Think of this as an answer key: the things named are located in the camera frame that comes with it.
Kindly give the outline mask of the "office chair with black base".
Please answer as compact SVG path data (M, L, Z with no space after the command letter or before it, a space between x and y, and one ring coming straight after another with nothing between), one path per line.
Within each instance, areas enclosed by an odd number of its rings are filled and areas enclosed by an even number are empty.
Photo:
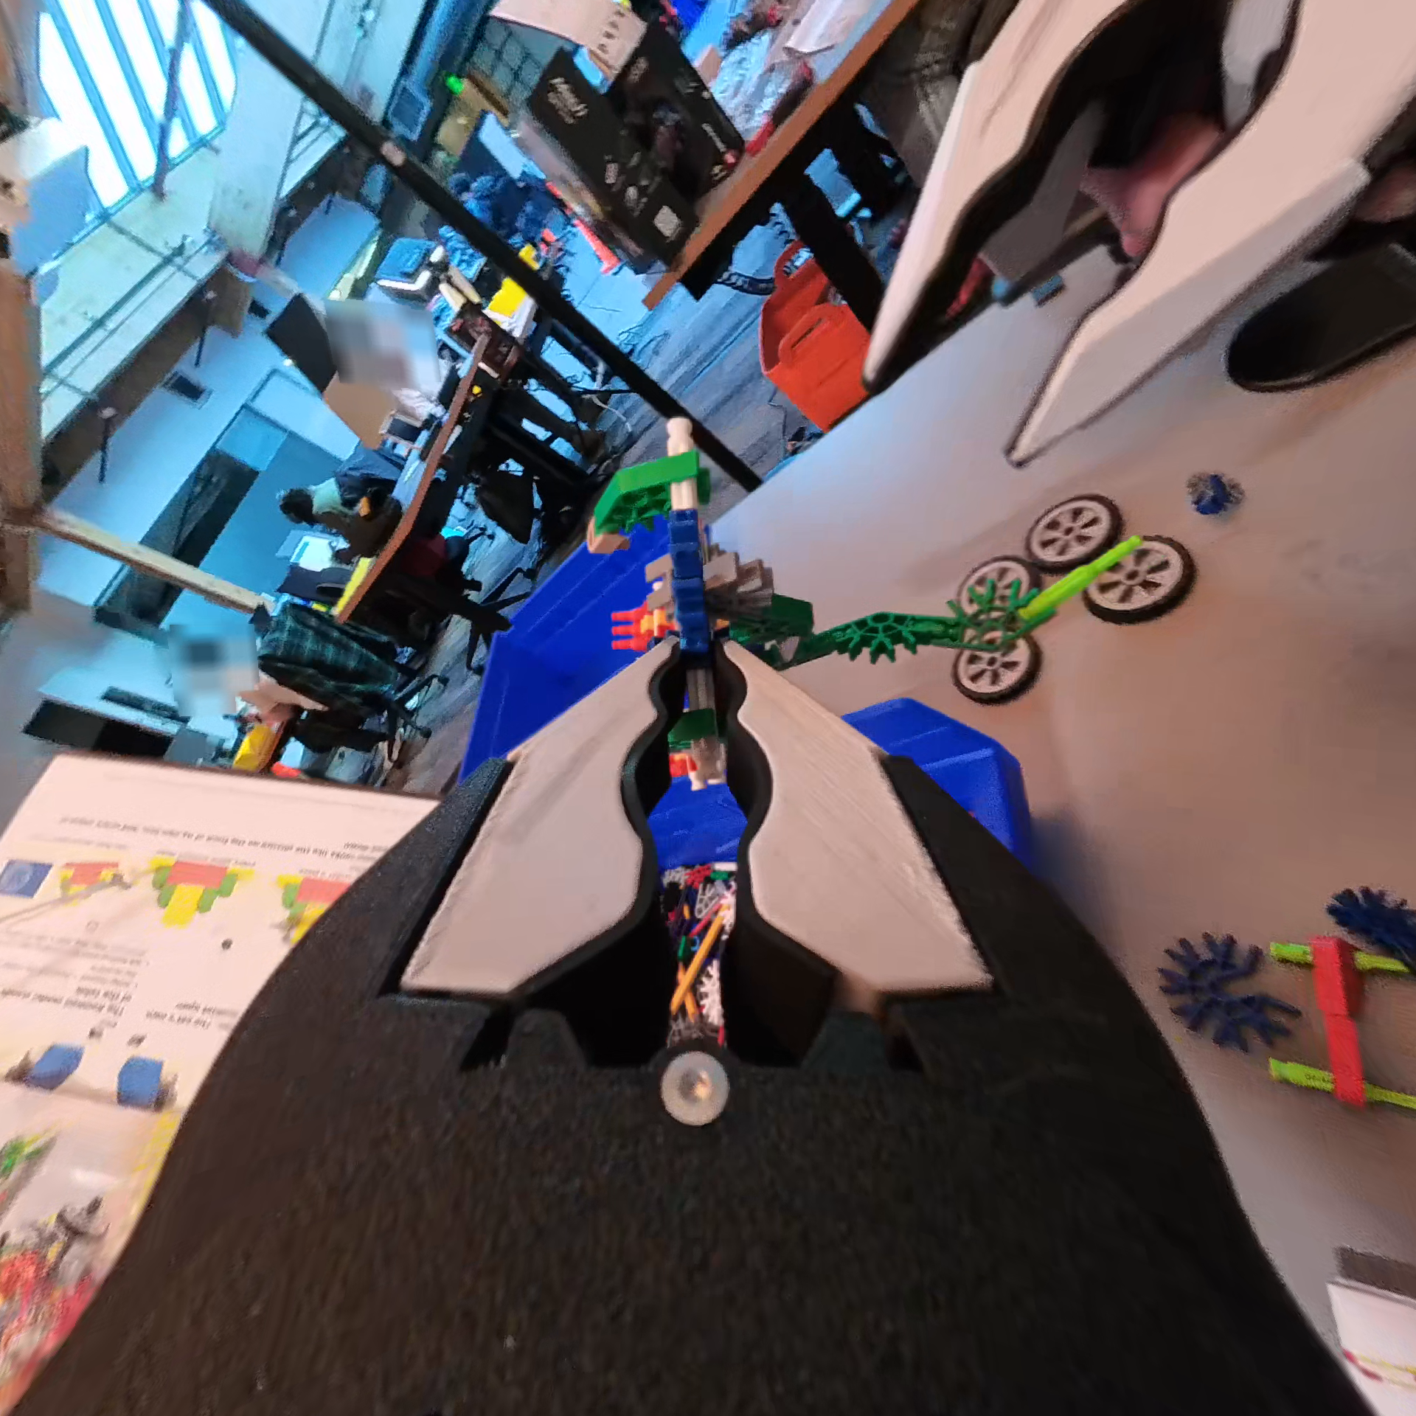
M1228 380L1255 395L1329 383L1415 336L1415 240L1344 257L1245 321Z

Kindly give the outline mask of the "black floor stand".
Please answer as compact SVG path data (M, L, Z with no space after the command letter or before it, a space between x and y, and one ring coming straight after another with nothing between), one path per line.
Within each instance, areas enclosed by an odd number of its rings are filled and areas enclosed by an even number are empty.
M419 201L424 201L444 225L452 226L474 250L488 258L506 279L537 299L564 329L585 343L606 365L614 378L666 420L687 420L700 450L732 481L747 493L762 486L762 479L732 452L707 424L690 413L682 400L671 395L648 371L634 363L606 332L597 329L575 306L550 284L528 268L511 247L494 231L467 213L425 164L422 164L400 139L365 115L324 73L284 39L257 11L245 2L206 4L218 19L245 41L284 80L311 100L334 125L346 132L360 147L370 152L383 169L390 171Z

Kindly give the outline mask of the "instruction booklet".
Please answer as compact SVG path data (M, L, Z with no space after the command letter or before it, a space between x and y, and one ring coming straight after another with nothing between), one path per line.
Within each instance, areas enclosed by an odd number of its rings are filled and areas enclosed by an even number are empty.
M56 756L2 840L2 1401L113 1271L240 1019L437 799Z

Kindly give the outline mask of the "wooden office desk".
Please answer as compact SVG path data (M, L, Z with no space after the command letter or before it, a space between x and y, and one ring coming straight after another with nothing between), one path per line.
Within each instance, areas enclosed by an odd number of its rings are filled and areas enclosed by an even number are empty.
M918 2L869 4L850 37L813 64L816 81L803 102L700 204L695 233L643 299L648 311L676 289L703 297L741 241L781 208L828 284L864 327L874 327L882 279L810 169L832 154L862 206L877 218L889 216L901 203L907 174L887 140L865 125L860 88L869 66L916 9Z

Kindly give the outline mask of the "person's right hand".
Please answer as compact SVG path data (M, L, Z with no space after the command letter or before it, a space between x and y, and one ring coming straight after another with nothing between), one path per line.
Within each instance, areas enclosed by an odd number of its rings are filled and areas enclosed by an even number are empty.
M1083 188L1115 226L1127 260L1150 252L1177 189L1211 161L1223 137L1204 117L1177 115L1128 166L1086 169Z

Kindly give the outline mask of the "white printed instruction sheet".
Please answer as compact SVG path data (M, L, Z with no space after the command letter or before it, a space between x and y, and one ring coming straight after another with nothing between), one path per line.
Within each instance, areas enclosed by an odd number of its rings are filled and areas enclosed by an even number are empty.
M1327 1290L1339 1351L1378 1415L1415 1413L1415 1265L1339 1248Z

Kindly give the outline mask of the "blue plastic bin with label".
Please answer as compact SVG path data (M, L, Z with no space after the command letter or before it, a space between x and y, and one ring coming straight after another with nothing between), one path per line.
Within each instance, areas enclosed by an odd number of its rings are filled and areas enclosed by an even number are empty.
M992 737L909 698L891 700L843 719L889 759L904 757L944 791L966 815L990 831L1024 865L1032 863L1032 820L1017 761ZM891 778L896 788L911 772ZM649 813L649 833L665 872L707 862L737 865L739 840L747 825L729 786L702 791L671 786L670 823L663 806Z

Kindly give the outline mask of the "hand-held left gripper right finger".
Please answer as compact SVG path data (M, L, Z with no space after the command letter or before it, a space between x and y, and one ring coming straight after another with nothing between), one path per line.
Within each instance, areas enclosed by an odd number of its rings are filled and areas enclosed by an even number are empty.
M717 660L746 816L720 966L742 1061L805 1061L835 1012L985 993L993 975L889 757L744 648Z

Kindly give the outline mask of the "red green toy assembly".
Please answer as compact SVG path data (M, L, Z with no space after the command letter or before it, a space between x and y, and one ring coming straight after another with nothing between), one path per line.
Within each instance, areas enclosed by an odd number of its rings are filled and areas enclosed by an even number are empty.
M1245 946L1229 933L1177 939L1157 966L1160 997L1187 1034L1221 1051L1266 1049L1268 1078L1282 1086L1334 1098L1351 1110L1415 1111L1411 1091L1369 1078L1359 1024L1366 983L1388 976L1413 981L1413 904L1374 887L1339 890L1325 907L1334 933L1307 943ZM1260 988L1266 965L1298 968L1312 985L1312 1010L1325 1066L1278 1057L1307 1012Z

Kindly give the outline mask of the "green wheeled toy model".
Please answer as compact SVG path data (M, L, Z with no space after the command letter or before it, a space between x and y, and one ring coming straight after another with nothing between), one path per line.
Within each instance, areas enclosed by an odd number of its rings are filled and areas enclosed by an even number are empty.
M950 602L941 616L875 612L818 631L811 604L779 594L764 562L712 545L703 521L710 483L693 420L675 417L666 424L666 456L617 471L587 531L590 553L612 555L629 548L633 531L665 523L666 553L644 574L649 592L639 607L612 614L612 643L646 654L666 639L678 641L687 665L685 713L670 730L666 752L671 778L688 779L695 791L727 783L717 649L744 648L769 668L833 656L894 661L899 651L921 648L998 658L1143 548L1140 536L1123 540L1047 590L1000 590L992 579L963 604Z

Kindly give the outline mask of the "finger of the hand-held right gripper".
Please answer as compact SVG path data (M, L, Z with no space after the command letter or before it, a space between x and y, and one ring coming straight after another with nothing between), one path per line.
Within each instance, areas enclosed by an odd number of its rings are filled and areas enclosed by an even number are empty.
M1265 103L1177 189L1132 280L1074 331L1015 435L1015 467L1315 250L1371 184L1371 155L1413 105L1415 4L1300 4L1292 31Z
M928 4L912 80L950 83L912 225L874 321L864 381L880 395L924 356L928 331L978 257L1044 199L1073 196L1127 88L1154 58L1152 4Z

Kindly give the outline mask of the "black cardboard box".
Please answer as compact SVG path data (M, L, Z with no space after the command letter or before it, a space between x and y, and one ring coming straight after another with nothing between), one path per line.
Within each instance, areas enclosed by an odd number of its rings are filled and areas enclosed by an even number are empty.
M572 214L638 273L673 265L746 142L678 41L648 26L597 86L569 49L531 91L520 137Z

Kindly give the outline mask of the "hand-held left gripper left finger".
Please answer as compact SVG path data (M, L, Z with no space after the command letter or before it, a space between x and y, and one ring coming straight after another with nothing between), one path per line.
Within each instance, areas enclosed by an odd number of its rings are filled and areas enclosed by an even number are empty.
M676 965L648 815L680 688L680 648L663 643L498 762L405 993L557 1014L589 1059L661 1052Z

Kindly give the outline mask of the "pile of construction toy pieces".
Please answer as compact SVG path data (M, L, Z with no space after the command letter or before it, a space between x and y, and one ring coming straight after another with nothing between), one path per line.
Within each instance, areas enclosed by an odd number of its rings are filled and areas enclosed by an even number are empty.
M732 862L678 867L661 877L661 911L676 980L666 1046L720 1047L727 1040L722 965L737 922L739 870Z

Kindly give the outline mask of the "black toy wheel white hub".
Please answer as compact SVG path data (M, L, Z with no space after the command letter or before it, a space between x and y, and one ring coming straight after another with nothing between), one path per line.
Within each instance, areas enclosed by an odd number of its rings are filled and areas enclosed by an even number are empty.
M1125 518L1113 499L1088 493L1047 508L1024 535L1024 558L1041 574L1062 579L1098 560L1125 538Z
M1196 580L1189 548L1169 536L1143 536L1138 548L1083 592L1083 604L1110 626L1142 626L1177 611Z
M1046 658L1036 638L1003 643L997 636L956 653L951 665L955 690L971 703L1002 707L1029 695L1041 678Z

